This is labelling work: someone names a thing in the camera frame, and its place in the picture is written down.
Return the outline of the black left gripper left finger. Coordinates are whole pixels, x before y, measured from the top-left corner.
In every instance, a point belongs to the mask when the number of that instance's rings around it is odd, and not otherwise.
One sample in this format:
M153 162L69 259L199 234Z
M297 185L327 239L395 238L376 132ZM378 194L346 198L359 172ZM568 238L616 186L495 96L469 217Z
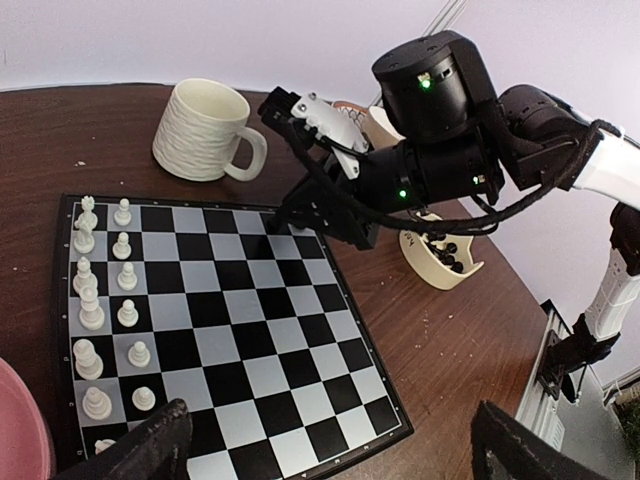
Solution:
M192 420L174 399L98 455L56 475L58 479L188 479Z

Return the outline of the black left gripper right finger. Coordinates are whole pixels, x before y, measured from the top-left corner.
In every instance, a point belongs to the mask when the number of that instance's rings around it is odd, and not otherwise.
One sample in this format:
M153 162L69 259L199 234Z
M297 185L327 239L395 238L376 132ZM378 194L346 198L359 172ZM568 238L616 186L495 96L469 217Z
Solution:
M480 401L471 422L474 479L606 479L553 449L491 401Z

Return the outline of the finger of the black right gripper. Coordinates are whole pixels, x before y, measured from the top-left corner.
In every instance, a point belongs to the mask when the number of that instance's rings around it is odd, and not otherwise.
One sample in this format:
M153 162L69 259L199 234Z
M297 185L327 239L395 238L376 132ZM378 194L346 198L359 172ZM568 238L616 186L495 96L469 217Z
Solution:
M300 230L324 231L329 227L325 200L321 186L311 177L304 177L285 195L282 204L267 221L267 232L275 234L286 224Z

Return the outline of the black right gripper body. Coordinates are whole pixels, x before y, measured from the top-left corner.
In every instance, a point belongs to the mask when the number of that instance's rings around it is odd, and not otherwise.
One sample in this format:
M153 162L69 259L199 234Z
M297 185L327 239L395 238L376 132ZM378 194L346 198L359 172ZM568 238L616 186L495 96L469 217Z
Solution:
M350 210L323 190L310 174L303 177L299 187L302 196L299 205L300 228L315 230L358 250L371 250L375 247L379 225Z

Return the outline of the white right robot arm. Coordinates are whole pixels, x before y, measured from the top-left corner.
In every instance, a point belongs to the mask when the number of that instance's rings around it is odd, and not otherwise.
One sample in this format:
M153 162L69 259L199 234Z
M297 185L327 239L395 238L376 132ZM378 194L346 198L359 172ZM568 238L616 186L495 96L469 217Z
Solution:
M549 334L537 378L576 401L571 374L609 355L639 293L639 146L532 85L497 93L476 45L445 30L372 67L400 141L375 148L312 94L274 89L259 107L306 168L269 220L367 250L380 227L431 239L480 236L560 188L614 199L611 253L592 304L566 338Z

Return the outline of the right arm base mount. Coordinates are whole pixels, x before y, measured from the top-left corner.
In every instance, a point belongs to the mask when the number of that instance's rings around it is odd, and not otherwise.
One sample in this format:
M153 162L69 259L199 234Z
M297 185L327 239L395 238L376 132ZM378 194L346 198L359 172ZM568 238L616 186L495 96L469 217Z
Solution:
M573 325L573 331L561 339L550 330L543 344L540 366L536 371L546 394L558 400L560 394L572 404L579 399L580 387L575 389L570 374L606 358L621 334L598 341L589 331L585 314L581 314Z

